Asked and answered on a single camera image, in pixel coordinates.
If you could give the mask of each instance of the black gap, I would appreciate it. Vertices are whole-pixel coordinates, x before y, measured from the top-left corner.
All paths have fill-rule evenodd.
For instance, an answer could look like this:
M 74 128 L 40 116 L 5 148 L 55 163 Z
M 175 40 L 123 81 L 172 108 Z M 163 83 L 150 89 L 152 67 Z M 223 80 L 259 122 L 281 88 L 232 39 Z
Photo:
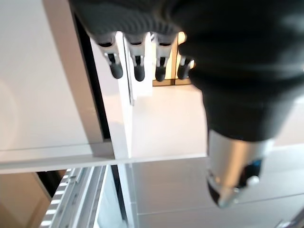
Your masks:
M 53 198 L 61 181 L 59 173 L 57 171 L 47 171 L 37 172 L 37 175 L 39 176 L 41 182 L 43 183 L 51 198 Z
M 114 54 L 109 54 L 108 57 L 109 57 L 109 60 L 111 61 L 111 63 L 116 63 Z
M 127 219 L 127 215 L 126 215 L 126 212 L 125 212 L 124 197 L 123 197 L 122 187 L 121 187 L 121 184 L 120 184 L 118 167 L 117 167 L 117 165 L 111 165 L 111 169 L 112 169 L 115 188 L 116 188 L 116 192 L 117 192 L 120 212 L 122 214 L 123 220 L 127 221 L 128 219 Z
M 80 49 L 82 51 L 83 59 L 85 62 L 86 72 L 88 75 L 88 81 L 91 86 L 92 95 L 97 110 L 97 115 L 99 119 L 99 124 L 101 125 L 101 130 L 103 132 L 103 137 L 105 139 L 110 139 L 109 125 L 105 114 L 105 106 L 103 97 L 100 91 L 98 75 L 95 67 L 95 61 L 93 57 L 92 47 L 90 43 L 90 38 L 78 20 L 77 16 L 74 14 L 74 22 L 76 31 L 78 32 L 78 41 L 80 44 Z
M 112 46 L 112 44 L 111 43 L 104 43 L 104 44 L 98 44 L 98 45 L 100 45 L 100 46 L 102 46 L 102 47 L 106 47 L 106 48 L 108 48 L 108 47 L 110 47 L 110 46 Z
M 160 43 L 160 46 L 170 46 L 171 44 Z
M 166 57 L 161 57 L 161 59 L 160 59 L 160 65 L 161 65 L 161 67 L 163 65 L 165 65 L 165 61 L 166 61 Z
M 140 56 L 135 56 L 135 62 L 139 66 L 141 64 L 141 57 Z

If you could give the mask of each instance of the beige wall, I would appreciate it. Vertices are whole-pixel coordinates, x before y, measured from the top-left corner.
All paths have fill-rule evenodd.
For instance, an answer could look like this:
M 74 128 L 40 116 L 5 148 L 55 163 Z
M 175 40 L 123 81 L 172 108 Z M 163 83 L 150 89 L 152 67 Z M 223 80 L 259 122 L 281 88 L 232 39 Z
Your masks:
M 0 175 L 1 228 L 37 228 L 49 204 L 36 173 Z

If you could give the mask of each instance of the black fingertip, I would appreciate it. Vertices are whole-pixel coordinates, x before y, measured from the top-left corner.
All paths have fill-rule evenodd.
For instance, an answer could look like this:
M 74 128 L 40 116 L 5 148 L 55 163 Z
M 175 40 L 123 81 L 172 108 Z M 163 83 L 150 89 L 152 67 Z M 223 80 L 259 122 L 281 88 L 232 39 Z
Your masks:
M 166 77 L 166 68 L 157 66 L 155 69 L 155 78 L 157 81 L 162 82 Z
M 144 67 L 143 66 L 135 66 L 134 67 L 134 76 L 135 76 L 135 79 L 138 82 L 143 81 L 144 80 L 144 76 L 145 76 Z
M 112 64 L 110 69 L 114 78 L 119 79 L 123 76 L 123 68 L 121 64 Z

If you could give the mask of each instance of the robotic hand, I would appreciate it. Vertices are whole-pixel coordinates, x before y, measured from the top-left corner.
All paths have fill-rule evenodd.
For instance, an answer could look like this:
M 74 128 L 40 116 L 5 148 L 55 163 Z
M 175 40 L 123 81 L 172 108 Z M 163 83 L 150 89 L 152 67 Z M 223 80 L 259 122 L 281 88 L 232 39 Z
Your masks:
M 208 123 L 210 194 L 219 207 L 259 182 L 273 138 L 304 91 L 302 0 L 70 0 L 115 78 L 122 77 L 115 32 L 129 42 L 135 77 L 144 79 L 143 37 L 157 35 L 157 80 L 171 43 L 194 59 L 191 82 L 203 93 Z

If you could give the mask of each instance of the silver metal joint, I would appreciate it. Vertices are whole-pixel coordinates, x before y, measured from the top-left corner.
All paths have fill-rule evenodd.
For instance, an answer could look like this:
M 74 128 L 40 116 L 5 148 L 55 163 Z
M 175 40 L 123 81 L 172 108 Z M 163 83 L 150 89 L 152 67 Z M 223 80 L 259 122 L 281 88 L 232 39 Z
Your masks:
M 111 46 L 104 47 L 101 44 L 99 44 L 99 48 L 104 54 L 104 57 L 106 58 L 109 65 L 120 64 L 119 51 L 115 38 L 114 38 L 114 43 L 112 43 Z
M 225 137 L 214 130 L 209 132 L 207 180 L 209 190 L 218 194 L 219 207 L 230 205 L 246 187 L 259 183 L 262 161 L 273 142 L 272 139 L 247 142 Z

